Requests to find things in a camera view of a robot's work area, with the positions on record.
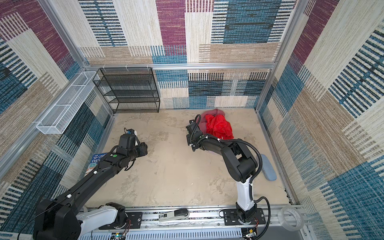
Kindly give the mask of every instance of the beige floor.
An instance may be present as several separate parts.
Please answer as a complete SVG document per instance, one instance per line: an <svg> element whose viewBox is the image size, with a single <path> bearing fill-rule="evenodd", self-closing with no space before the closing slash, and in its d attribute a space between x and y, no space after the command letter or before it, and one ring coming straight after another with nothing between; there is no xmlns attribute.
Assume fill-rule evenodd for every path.
<svg viewBox="0 0 384 240"><path fill-rule="evenodd" d="M257 116L252 109L223 109L235 138L253 144L272 159ZM133 128L148 155L138 158L131 170L121 171L103 185L87 207L107 202L124 206L233 205L236 183L221 156L187 145L185 126L203 110L160 110L159 113L118 114L104 148L109 151L124 133ZM262 173L253 181L254 198L266 196L271 204L287 204L283 184L267 181Z"/></svg>

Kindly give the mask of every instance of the patterned carpet wall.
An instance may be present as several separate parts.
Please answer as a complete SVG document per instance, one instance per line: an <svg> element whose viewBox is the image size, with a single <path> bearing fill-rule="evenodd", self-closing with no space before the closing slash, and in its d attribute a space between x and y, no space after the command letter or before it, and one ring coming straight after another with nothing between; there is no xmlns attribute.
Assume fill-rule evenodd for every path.
<svg viewBox="0 0 384 240"><path fill-rule="evenodd" d="M35 215L36 203L53 199L84 177L110 115L92 90L62 135L39 133L0 182L0 236L15 239ZM23 233L31 234L33 222Z"/></svg>
<svg viewBox="0 0 384 240"><path fill-rule="evenodd" d="M36 0L0 0L0 5L2 156L79 65ZM92 91L63 135L38 134L0 180L1 239L15 239L13 233L32 219L37 202L54 198L84 175L109 118ZM32 227L23 233L32 233Z"/></svg>
<svg viewBox="0 0 384 240"><path fill-rule="evenodd" d="M0 5L2 156L79 66L36 0L0 0Z"/></svg>
<svg viewBox="0 0 384 240"><path fill-rule="evenodd" d="M52 0L91 65L275 59L296 0Z"/></svg>
<svg viewBox="0 0 384 240"><path fill-rule="evenodd" d="M160 108L254 108L269 71L156 70Z"/></svg>
<svg viewBox="0 0 384 240"><path fill-rule="evenodd" d="M260 110L318 239L384 239L384 1L310 0Z"/></svg>

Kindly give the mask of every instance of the book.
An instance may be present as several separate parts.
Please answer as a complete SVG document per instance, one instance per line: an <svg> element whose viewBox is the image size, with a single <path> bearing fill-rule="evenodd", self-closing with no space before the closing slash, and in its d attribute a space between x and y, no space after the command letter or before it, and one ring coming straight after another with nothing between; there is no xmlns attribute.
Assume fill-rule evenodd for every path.
<svg viewBox="0 0 384 240"><path fill-rule="evenodd" d="M101 158L104 157L106 154L107 154L107 152L93 155L91 163L89 164L87 171L85 172L84 176L86 176L89 172L91 172L96 167L97 163L99 163Z"/></svg>

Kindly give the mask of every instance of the tape roll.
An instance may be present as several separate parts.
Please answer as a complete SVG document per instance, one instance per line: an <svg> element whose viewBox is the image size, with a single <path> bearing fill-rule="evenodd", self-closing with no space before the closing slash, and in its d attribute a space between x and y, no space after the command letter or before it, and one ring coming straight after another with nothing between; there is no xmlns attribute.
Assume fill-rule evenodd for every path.
<svg viewBox="0 0 384 240"><path fill-rule="evenodd" d="M284 212L289 212L296 219L296 226L292 226L287 222L284 216ZM294 232L300 230L304 226L303 216L297 212L297 210L291 206L285 206L277 213L277 218L279 219L280 224L288 231Z"/></svg>

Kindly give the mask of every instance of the red fabric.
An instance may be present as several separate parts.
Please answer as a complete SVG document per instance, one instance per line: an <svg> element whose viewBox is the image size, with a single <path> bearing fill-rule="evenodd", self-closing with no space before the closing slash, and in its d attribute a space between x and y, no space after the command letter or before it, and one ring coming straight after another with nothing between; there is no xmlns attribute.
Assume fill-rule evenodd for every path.
<svg viewBox="0 0 384 240"><path fill-rule="evenodd" d="M217 108L213 109L213 110L208 110L208 111L205 111L204 113L201 114L201 120L200 120L200 123L199 123L199 128L200 128L200 131L203 132L203 134L206 134L207 133L207 127L206 127L206 123L207 123L207 120L205 119L205 116L207 114L211 114L213 116L216 116L216 115L223 115L225 116L225 113Z"/></svg>
<svg viewBox="0 0 384 240"><path fill-rule="evenodd" d="M207 120L207 133L220 139L233 139L231 124L225 120L223 115L214 117L207 114L205 119Z"/></svg>

